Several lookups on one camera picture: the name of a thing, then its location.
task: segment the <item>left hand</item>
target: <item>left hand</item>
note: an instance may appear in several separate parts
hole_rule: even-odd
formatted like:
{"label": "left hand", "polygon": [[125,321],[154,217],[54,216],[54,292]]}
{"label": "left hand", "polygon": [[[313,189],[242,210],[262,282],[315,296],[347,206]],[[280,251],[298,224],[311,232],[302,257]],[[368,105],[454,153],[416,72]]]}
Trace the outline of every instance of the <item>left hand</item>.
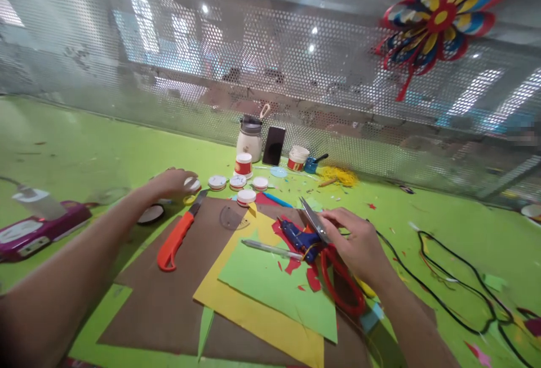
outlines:
{"label": "left hand", "polygon": [[187,178],[192,177],[196,181],[197,174],[183,169],[169,168],[167,171],[150,179],[145,185],[152,196],[156,199],[183,199],[193,193],[193,183],[184,185]]}

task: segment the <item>orange utility knife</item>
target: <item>orange utility knife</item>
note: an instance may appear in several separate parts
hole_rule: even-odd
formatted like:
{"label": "orange utility knife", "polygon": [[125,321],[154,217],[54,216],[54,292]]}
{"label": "orange utility knife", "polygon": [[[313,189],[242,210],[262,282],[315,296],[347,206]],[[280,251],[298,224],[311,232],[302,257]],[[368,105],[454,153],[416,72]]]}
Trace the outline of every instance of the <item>orange utility knife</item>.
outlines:
{"label": "orange utility knife", "polygon": [[186,236],[186,232],[193,223],[193,218],[201,207],[201,202],[207,196],[208,190],[199,192],[197,199],[193,202],[192,207],[184,213],[180,221],[177,223],[169,237],[162,245],[158,252],[158,266],[162,271],[170,272],[176,270],[175,255],[178,251],[182,240]]}

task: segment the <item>red scissor handle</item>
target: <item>red scissor handle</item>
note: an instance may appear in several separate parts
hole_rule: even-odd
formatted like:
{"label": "red scissor handle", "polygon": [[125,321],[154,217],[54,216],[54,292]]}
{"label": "red scissor handle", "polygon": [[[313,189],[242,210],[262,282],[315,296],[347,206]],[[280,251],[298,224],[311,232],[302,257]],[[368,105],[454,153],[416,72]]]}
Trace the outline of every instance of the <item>red scissor handle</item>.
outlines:
{"label": "red scissor handle", "polygon": [[178,251],[186,232],[193,223],[193,214],[184,213],[169,237],[158,252],[158,266],[162,271],[170,272],[176,270],[175,255]]}
{"label": "red scissor handle", "polygon": [[[327,272],[327,258],[331,261],[335,271],[345,279],[348,286],[353,291],[357,305],[351,306],[338,297],[338,294],[334,290],[334,287],[329,279],[329,273]],[[357,284],[351,279],[348,268],[338,260],[336,248],[334,246],[330,245],[321,251],[321,269],[323,269],[323,279],[325,280],[325,284],[327,285],[329,292],[331,292],[331,296],[336,304],[351,316],[362,315],[365,312],[365,297]]]}

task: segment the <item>blue glue gun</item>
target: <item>blue glue gun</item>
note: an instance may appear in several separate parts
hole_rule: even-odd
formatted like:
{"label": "blue glue gun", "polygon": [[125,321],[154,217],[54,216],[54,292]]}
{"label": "blue glue gun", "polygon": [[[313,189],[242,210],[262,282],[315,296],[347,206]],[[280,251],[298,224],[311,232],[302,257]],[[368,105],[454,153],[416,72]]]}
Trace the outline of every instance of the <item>blue glue gun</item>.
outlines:
{"label": "blue glue gun", "polygon": [[283,235],[299,252],[305,253],[304,260],[312,264],[321,250],[325,247],[319,235],[315,233],[305,233],[299,230],[294,223],[278,218]]}

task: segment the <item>hand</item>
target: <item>hand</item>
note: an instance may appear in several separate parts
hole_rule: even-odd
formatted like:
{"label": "hand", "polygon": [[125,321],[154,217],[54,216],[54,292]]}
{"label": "hand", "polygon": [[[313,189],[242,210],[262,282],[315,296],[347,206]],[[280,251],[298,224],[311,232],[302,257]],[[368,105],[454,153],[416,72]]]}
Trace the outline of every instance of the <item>hand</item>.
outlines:
{"label": "hand", "polygon": [[[319,216],[338,254],[356,277],[375,287],[382,274],[389,269],[393,272],[372,223],[343,207],[323,211]],[[340,227],[349,230],[348,238],[340,234]]]}
{"label": "hand", "polygon": [[[192,177],[192,183],[184,185],[187,178]],[[169,168],[167,171],[150,179],[144,186],[153,196],[154,200],[164,199],[183,199],[193,193],[193,184],[197,174],[183,169]]]}

